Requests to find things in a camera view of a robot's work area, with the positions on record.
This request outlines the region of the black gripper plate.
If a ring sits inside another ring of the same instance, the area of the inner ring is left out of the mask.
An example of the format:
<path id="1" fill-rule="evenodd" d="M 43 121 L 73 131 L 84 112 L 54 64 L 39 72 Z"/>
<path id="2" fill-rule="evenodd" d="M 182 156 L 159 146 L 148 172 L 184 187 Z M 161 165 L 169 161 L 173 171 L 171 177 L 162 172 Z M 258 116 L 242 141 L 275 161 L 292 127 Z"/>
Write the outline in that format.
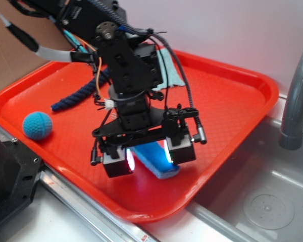
<path id="1" fill-rule="evenodd" d="M 206 144 L 207 138 L 194 107 L 159 109 L 149 107 L 142 112 L 118 115 L 92 131 L 94 145 L 90 164 L 99 163 L 110 178 L 129 175 L 135 170 L 135 161 L 129 148 L 164 140 L 166 158 L 178 165 L 196 160 L 193 143 Z"/>

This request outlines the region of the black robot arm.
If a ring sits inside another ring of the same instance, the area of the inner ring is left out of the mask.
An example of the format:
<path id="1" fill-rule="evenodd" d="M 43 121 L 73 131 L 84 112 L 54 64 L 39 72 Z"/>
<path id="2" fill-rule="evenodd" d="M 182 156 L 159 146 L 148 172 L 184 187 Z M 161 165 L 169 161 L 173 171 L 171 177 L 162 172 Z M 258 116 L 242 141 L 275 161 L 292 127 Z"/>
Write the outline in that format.
<path id="1" fill-rule="evenodd" d="M 196 159 L 193 144 L 207 142 L 198 110 L 190 105 L 154 108 L 167 102 L 172 78 L 182 70 L 164 38 L 126 21 L 117 1 L 11 1 L 20 13 L 50 19 L 73 51 L 43 47 L 10 22 L 7 29 L 37 56 L 60 62 L 87 63 L 93 80 L 87 88 L 96 105 L 116 118 L 93 131 L 91 165 L 101 163 L 109 177 L 131 174 L 138 157 L 157 177 L 173 176 L 179 164 Z"/>

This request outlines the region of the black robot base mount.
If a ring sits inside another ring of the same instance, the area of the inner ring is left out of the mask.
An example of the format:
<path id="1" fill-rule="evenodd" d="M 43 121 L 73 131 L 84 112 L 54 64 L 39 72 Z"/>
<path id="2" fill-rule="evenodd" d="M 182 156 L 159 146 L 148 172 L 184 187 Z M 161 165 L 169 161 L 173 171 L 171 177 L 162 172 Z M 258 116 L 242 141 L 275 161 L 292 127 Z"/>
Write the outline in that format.
<path id="1" fill-rule="evenodd" d="M 42 166 L 21 141 L 0 140 L 0 226 L 32 203 Z"/>

